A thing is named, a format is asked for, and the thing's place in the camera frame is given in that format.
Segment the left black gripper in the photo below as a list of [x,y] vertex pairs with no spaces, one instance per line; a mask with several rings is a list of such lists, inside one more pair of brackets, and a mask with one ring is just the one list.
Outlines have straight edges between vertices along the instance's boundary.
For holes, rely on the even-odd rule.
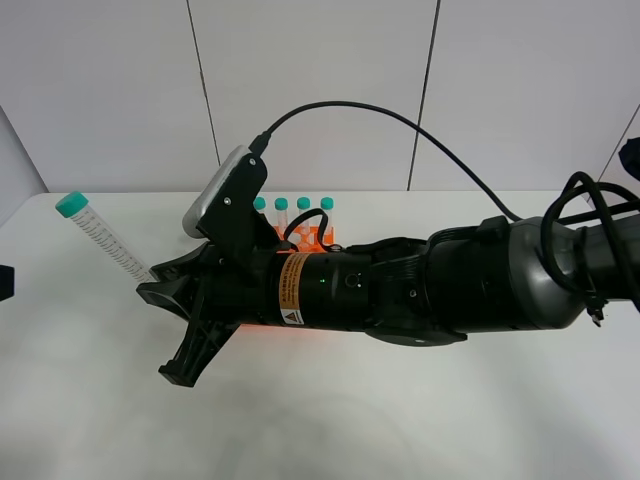
[[15,294],[15,269],[11,266],[0,266],[0,301],[7,300]]

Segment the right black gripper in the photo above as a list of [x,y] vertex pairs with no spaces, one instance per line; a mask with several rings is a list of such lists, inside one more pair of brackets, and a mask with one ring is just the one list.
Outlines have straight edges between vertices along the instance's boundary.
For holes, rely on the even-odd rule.
[[137,286],[151,306],[193,307],[176,354],[158,370],[169,383],[193,388],[241,325],[364,331],[372,322],[369,255],[256,250],[247,266],[203,244],[153,266],[153,280]]

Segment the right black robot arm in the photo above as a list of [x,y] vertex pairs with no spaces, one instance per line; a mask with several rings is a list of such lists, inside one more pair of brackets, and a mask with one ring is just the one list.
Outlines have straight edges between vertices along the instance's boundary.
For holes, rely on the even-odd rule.
[[191,387],[243,324],[362,332],[406,346],[471,333],[556,330],[611,300],[639,297],[639,200],[515,223],[493,217],[426,240],[396,237],[340,251],[290,250],[246,194],[219,195],[198,221],[205,242],[156,265],[138,294],[184,319],[160,369]]

